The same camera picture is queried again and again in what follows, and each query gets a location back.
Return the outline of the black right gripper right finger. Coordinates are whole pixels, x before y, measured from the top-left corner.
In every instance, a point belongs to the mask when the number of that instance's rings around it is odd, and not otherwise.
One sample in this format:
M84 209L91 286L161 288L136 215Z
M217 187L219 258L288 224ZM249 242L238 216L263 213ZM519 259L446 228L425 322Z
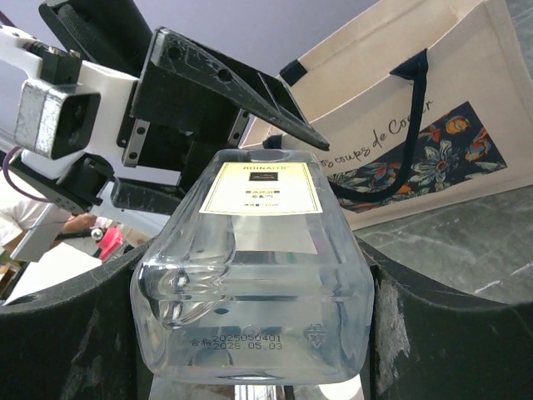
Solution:
M360 240L375 283L366 399L530 399L532 305L470 295Z

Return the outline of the clear square bottle black cap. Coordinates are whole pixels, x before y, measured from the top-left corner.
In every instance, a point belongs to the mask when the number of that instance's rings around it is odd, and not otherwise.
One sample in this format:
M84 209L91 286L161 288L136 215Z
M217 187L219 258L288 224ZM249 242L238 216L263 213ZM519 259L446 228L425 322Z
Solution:
M180 383L339 383L361 370L374 284L317 158L223 150L136 266L142 359Z

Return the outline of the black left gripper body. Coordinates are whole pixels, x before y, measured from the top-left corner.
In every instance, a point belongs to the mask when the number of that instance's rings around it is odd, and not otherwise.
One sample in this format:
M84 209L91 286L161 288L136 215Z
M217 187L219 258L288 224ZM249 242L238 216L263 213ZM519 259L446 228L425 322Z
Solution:
M112 46L112 68L140 78L117 144L124 159L152 168L149 177L115 179L117 208L171 213L213 156L236 148L254 116L224 97L155 66L150 44Z

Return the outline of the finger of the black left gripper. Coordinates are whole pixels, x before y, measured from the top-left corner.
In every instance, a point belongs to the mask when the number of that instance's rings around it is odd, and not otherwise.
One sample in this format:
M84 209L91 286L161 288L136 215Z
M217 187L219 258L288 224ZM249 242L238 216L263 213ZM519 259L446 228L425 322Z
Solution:
M166 27L153 32L149 59L314 148L330 148L303 116L286 84L275 77Z

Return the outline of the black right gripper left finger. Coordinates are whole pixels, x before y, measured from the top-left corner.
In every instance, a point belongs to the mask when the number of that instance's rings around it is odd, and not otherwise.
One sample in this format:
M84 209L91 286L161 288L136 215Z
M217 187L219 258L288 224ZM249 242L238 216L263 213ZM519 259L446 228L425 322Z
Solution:
M3 399L147 399L130 282L147 250L1 307Z

